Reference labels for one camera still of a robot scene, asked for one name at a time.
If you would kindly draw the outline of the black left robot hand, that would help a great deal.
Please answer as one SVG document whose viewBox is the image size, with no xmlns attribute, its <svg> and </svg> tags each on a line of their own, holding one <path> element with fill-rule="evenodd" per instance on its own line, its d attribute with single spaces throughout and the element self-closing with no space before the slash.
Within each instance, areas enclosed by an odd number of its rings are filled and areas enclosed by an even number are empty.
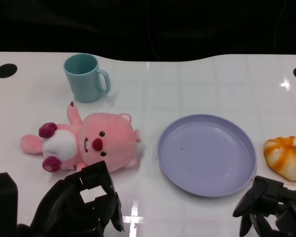
<svg viewBox="0 0 296 237">
<path fill-rule="evenodd" d="M 100 161 L 58 181 L 44 196 L 32 223 L 16 227 L 17 237 L 102 237 L 107 224 L 124 230 L 121 202 Z"/>
</svg>

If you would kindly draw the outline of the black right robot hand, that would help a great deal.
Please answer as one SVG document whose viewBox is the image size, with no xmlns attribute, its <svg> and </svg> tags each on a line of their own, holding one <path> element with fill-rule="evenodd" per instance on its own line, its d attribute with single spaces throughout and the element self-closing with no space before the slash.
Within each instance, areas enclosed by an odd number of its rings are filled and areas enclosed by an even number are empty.
<svg viewBox="0 0 296 237">
<path fill-rule="evenodd" d="M 296 190 L 261 176 L 237 204 L 233 217 L 241 217 L 239 235 L 254 227 L 259 237 L 296 237 Z"/>
</svg>

